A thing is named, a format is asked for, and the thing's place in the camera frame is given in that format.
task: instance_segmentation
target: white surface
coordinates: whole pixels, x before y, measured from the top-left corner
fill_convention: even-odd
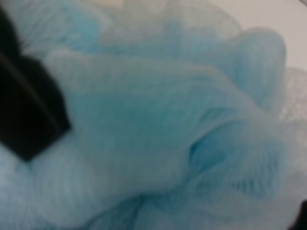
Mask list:
[[[307,70],[307,7],[299,0],[210,0],[244,28],[265,26],[287,44],[287,64]]]

